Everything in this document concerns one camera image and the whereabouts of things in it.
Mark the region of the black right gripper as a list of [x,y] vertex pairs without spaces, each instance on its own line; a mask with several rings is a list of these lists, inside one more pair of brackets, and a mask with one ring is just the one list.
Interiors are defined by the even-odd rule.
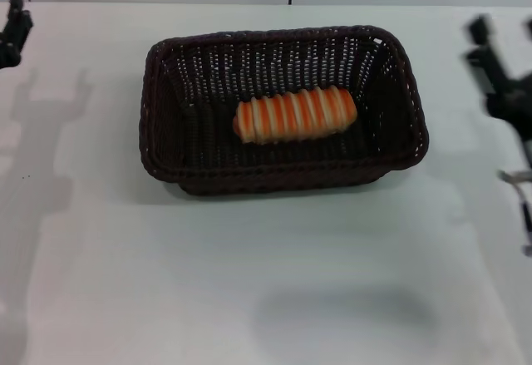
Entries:
[[[532,18],[525,22],[525,28],[532,40]],[[465,60],[481,91],[490,95],[485,101],[487,112],[515,129],[525,158],[531,162],[531,75],[515,81],[515,89],[506,94],[510,80],[490,43],[488,17],[479,15],[467,26],[467,32],[475,48]]]

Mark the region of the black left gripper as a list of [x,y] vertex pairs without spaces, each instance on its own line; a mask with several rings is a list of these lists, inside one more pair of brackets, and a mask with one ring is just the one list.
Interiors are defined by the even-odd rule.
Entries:
[[7,22],[1,32],[0,69],[17,67],[23,48],[33,27],[31,13],[24,8],[23,0],[9,0]]

